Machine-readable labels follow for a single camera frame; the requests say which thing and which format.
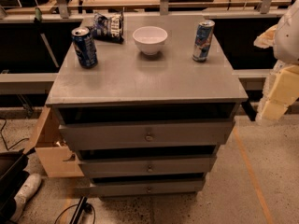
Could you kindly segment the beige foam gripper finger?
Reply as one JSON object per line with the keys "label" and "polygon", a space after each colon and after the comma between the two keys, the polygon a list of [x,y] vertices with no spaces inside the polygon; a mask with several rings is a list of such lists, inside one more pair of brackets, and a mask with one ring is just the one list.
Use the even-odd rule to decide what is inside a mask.
{"label": "beige foam gripper finger", "polygon": [[256,121],[278,121],[299,98],[299,65],[277,61],[263,84]]}
{"label": "beige foam gripper finger", "polygon": [[256,37],[253,45],[258,48],[267,49],[274,44],[274,36],[276,32],[276,25],[271,26],[265,32]]}

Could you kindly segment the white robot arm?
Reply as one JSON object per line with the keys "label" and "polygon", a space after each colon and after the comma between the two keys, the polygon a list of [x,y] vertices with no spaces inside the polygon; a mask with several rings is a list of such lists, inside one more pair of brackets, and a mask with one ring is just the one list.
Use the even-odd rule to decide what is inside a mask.
{"label": "white robot arm", "polygon": [[254,45],[272,47],[277,62],[263,84],[263,98],[256,121],[269,124],[279,120],[299,98],[299,11],[291,7],[273,25],[259,35]]}

